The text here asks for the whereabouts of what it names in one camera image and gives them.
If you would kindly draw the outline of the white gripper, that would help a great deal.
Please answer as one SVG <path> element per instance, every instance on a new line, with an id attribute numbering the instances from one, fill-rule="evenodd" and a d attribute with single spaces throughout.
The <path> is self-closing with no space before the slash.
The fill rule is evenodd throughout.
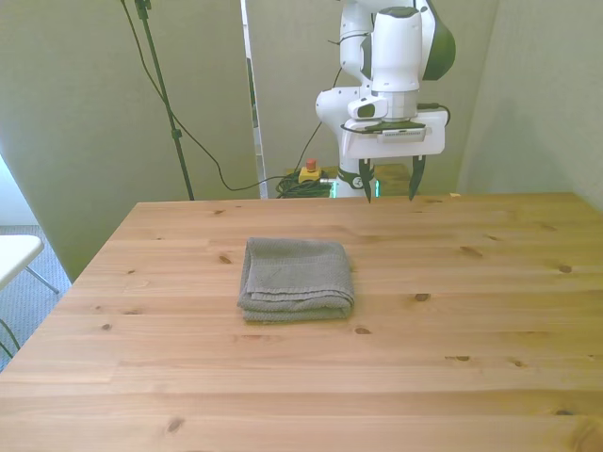
<path id="1" fill-rule="evenodd" d="M 416 117 L 403 122 L 348 120 L 341 129 L 341 152 L 346 158 L 413 156 L 409 182 L 409 200 L 412 201 L 423 178 L 425 155 L 440 154 L 445 149 L 446 110 L 420 110 Z M 371 202 L 374 179 L 371 160 L 361 159 L 358 169 L 367 200 Z"/>

